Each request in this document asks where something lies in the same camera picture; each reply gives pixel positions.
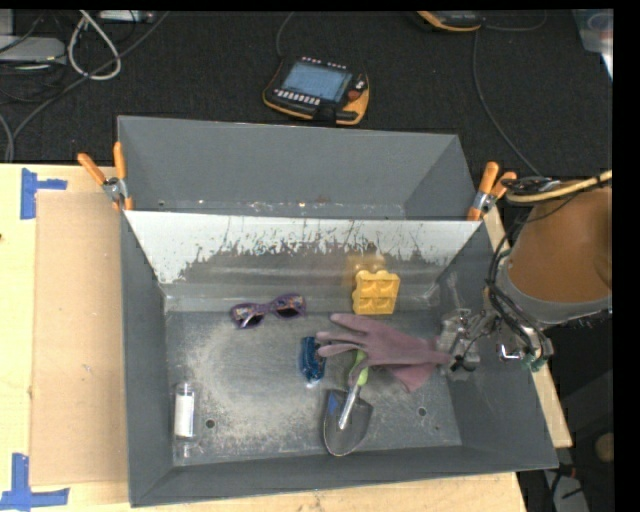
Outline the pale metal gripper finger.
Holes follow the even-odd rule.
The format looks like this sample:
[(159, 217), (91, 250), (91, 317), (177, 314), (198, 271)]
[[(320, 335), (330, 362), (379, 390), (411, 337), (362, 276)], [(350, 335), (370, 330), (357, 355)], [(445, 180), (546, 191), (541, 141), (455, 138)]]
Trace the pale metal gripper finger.
[(469, 348), (471, 344), (471, 309), (462, 298), (457, 272), (445, 278), (446, 297), (452, 308), (441, 317), (440, 348)]
[(476, 373), (481, 365), (481, 357), (477, 351), (456, 354), (447, 370), (447, 378), (453, 382), (466, 382)]

